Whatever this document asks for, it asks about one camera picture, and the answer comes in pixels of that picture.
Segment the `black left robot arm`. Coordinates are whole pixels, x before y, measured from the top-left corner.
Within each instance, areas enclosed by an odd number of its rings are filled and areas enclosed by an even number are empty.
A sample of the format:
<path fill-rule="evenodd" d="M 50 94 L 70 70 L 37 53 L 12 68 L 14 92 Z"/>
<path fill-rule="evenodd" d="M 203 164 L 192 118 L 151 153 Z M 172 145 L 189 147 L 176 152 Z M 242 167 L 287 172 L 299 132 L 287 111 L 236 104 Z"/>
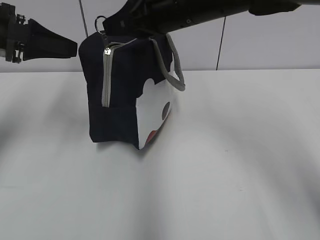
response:
<path fill-rule="evenodd" d="M 78 44 L 56 34 L 36 20 L 16 14 L 16 7 L 0 4 L 0 56 L 19 64 L 34 59 L 70 59 L 77 56 Z"/>

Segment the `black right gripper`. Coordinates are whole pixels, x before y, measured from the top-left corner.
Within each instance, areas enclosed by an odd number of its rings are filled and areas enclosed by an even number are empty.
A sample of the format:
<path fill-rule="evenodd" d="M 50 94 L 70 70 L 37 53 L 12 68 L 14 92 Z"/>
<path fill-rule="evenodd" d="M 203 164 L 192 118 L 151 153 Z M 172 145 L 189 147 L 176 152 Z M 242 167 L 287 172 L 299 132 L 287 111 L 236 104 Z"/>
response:
<path fill-rule="evenodd" d="M 190 17 L 182 0 L 128 0 L 102 24 L 109 36 L 148 38 L 187 28 Z"/>

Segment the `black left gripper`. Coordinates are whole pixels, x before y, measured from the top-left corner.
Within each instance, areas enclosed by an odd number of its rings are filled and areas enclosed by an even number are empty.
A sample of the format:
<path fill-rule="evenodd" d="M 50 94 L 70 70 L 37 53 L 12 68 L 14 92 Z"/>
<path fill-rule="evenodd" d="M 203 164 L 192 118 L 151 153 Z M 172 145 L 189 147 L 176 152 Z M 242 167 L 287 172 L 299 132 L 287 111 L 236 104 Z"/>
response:
<path fill-rule="evenodd" d="M 24 15 L 7 13 L 4 17 L 6 29 L 5 60 L 19 64 L 26 48 L 26 60 L 33 59 L 70 59 L 77 56 L 78 44 L 58 35 L 34 19 Z"/>

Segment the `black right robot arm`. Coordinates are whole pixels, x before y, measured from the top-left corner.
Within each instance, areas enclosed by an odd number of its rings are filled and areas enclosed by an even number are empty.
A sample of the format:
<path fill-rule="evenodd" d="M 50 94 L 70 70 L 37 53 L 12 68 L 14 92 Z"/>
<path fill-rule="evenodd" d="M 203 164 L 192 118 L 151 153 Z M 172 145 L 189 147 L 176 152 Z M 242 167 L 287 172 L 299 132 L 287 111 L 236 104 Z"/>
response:
<path fill-rule="evenodd" d="M 242 12 L 264 16 L 301 5 L 298 0 L 128 0 L 102 24 L 109 36 L 148 38 Z"/>

